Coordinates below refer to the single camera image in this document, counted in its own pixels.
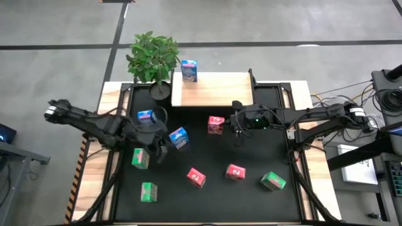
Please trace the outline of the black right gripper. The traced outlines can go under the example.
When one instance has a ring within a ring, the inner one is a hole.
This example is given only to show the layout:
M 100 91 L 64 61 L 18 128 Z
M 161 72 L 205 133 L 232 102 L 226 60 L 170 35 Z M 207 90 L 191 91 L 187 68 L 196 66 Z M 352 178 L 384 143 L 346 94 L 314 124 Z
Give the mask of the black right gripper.
M 272 126 L 271 109 L 262 104 L 243 105 L 238 100 L 232 101 L 234 114 L 225 119 L 222 127 L 233 128 L 236 137 L 252 137 L 252 130 L 267 129 Z

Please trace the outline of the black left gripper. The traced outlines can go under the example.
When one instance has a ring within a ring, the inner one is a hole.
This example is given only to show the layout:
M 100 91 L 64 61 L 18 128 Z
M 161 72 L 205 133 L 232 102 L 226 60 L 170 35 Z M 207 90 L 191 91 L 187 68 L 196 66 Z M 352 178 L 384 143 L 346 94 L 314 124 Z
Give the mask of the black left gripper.
M 168 149 L 176 150 L 176 146 L 169 141 L 171 139 L 171 131 L 162 121 L 156 121 L 145 127 L 146 142 L 145 150 L 161 164 L 168 154 Z

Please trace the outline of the blue Rice Krispies box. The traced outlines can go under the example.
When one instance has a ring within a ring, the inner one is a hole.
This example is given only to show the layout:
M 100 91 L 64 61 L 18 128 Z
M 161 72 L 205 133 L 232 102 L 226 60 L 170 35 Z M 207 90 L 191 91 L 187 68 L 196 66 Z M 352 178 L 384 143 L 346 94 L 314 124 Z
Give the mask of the blue Rice Krispies box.
M 144 110 L 137 112 L 137 120 L 141 124 L 153 124 L 156 121 L 156 116 L 153 110 Z
M 198 62 L 196 60 L 182 60 L 181 71 L 184 82 L 197 82 Z
M 186 130 L 183 127 L 180 127 L 176 131 L 172 132 L 170 141 L 176 146 L 177 149 L 184 147 L 189 143 Z

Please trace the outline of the red Froot Loops box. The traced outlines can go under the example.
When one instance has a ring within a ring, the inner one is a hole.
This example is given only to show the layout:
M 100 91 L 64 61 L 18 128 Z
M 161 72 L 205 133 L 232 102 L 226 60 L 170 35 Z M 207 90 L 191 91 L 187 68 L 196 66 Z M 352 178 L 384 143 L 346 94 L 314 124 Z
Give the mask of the red Froot Loops box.
M 187 173 L 187 179 L 198 188 L 202 188 L 206 182 L 206 176 L 195 168 L 191 168 Z
M 210 116 L 207 125 L 208 133 L 221 135 L 224 130 L 224 122 L 225 119 L 223 117 Z
M 230 164 L 225 172 L 225 177 L 232 180 L 243 180 L 246 177 L 246 169 Z

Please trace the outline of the green Apple Jacks box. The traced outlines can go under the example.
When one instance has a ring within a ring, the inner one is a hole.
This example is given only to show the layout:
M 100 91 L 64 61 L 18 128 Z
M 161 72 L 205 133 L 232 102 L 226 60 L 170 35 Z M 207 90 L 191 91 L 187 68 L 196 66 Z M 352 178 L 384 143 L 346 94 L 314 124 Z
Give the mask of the green Apple Jacks box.
M 144 182 L 141 185 L 141 202 L 157 202 L 158 187 L 151 182 Z
M 262 176 L 260 183 L 270 190 L 282 190 L 286 185 L 286 180 L 270 171 Z
M 143 148 L 135 148 L 131 164 L 141 170 L 148 169 L 149 154 Z

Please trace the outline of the black table mat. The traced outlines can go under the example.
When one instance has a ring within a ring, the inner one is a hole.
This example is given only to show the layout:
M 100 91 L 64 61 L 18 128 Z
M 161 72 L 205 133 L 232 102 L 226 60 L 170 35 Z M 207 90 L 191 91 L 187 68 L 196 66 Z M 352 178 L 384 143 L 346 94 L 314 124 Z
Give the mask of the black table mat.
M 122 157 L 115 219 L 118 222 L 297 222 L 299 202 L 295 194 L 288 147 L 282 130 L 262 129 L 235 145 L 235 135 L 225 128 L 221 135 L 207 132 L 210 116 L 228 117 L 230 107 L 169 107 L 167 128 L 183 127 L 189 145 L 170 149 L 161 164 L 148 169 L 131 164 L 134 148 Z M 225 177 L 230 164 L 246 169 L 243 180 Z M 206 176 L 202 188 L 187 179 L 195 168 Z M 270 190 L 260 179 L 270 171 L 286 180 L 282 190 Z M 157 202 L 141 202 L 141 185 L 158 187 Z

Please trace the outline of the green plant in black pot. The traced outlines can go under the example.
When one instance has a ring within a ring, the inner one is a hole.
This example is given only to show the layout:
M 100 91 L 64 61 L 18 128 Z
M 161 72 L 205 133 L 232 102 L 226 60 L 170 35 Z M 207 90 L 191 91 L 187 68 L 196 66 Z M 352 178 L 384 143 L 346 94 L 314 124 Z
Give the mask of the green plant in black pot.
M 171 95 L 168 83 L 179 60 L 178 43 L 171 36 L 155 36 L 152 31 L 135 34 L 131 53 L 126 55 L 128 72 L 134 83 L 149 83 L 151 98 L 164 101 Z

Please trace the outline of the yellow black hazard tape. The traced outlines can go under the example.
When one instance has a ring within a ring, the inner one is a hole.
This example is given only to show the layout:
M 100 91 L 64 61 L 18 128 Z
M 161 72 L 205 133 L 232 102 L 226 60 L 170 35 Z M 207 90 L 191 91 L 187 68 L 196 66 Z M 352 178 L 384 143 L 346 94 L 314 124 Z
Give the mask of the yellow black hazard tape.
M 82 179 L 82 175 L 84 173 L 84 168 L 85 168 L 85 157 L 87 154 L 87 145 L 88 145 L 88 139 L 86 138 L 85 135 L 82 135 L 82 140 L 80 144 L 80 151 L 79 151 L 79 157 L 77 160 L 77 164 L 75 167 L 75 173 L 73 176 L 73 181 L 72 181 L 72 186 L 70 189 L 70 196 L 68 199 L 67 203 L 67 209 L 65 212 L 65 218 L 63 223 L 68 224 L 71 221 L 73 221 L 73 213 L 75 210 L 75 204 L 78 199 L 78 194 L 79 194 L 79 188 L 80 188 L 80 182 Z

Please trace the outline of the black slanted beam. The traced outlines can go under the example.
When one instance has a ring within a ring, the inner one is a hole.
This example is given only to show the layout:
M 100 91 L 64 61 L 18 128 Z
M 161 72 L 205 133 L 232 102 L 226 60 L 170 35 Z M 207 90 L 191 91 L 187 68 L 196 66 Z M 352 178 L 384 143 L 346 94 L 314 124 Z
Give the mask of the black slanted beam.
M 402 134 L 387 133 L 385 135 L 382 132 L 381 135 L 383 136 L 369 144 L 328 159 L 329 170 L 344 168 L 382 154 L 390 154 L 402 159 Z

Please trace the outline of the white box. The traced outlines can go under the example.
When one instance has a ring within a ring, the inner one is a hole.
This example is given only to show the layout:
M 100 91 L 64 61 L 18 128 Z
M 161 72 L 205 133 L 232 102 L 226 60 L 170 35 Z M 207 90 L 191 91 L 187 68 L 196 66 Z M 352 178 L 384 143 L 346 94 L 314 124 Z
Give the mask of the white box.
M 377 185 L 376 172 L 372 159 L 360 161 L 341 169 L 344 182 Z

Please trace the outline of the grey side desk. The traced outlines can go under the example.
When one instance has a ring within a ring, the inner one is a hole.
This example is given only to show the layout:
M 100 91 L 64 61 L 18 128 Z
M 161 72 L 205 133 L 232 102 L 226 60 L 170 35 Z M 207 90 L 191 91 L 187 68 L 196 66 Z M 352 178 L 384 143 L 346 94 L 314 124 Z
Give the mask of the grey side desk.
M 3 166 L 7 168 L 5 191 L 2 192 L 3 189 L 0 187 L 0 226 L 7 226 L 14 210 L 14 201 L 20 191 L 23 178 L 30 168 L 30 163 L 37 161 L 46 165 L 50 162 L 50 157 L 4 142 L 0 142 L 0 153 L 6 154 L 0 162 L 3 162 Z

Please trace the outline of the dark monitor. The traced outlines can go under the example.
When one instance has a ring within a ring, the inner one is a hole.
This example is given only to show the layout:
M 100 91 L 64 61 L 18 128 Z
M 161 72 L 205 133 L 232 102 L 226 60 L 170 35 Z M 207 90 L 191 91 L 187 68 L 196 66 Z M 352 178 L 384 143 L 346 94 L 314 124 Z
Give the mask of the dark monitor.
M 16 137 L 16 130 L 0 124 L 0 142 L 11 144 Z

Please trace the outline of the teal key control panel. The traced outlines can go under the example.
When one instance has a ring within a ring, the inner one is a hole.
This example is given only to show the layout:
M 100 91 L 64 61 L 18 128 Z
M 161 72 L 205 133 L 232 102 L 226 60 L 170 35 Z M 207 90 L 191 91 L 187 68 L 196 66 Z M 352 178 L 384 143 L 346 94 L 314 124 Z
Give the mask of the teal key control panel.
M 402 162 L 385 161 L 384 163 L 391 193 L 395 197 L 402 198 Z

